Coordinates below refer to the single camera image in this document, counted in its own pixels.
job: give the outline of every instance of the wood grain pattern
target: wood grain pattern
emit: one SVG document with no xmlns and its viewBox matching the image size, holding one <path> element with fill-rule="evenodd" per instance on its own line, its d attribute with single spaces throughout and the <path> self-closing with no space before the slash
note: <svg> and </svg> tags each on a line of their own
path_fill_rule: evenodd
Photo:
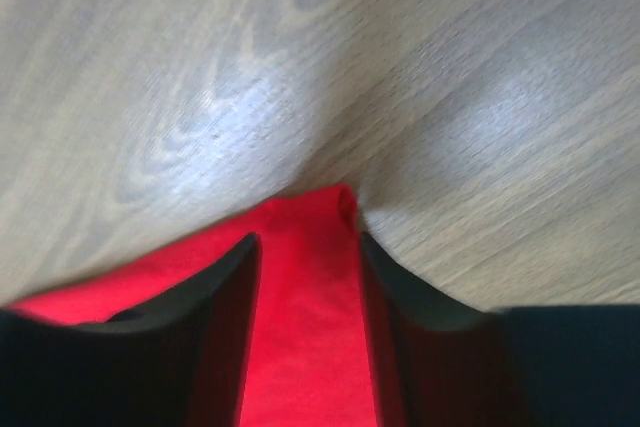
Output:
<svg viewBox="0 0 640 427">
<path fill-rule="evenodd" d="M 0 302 L 336 181 L 483 308 L 640 302 L 640 0 L 0 0 Z"/>
</svg>

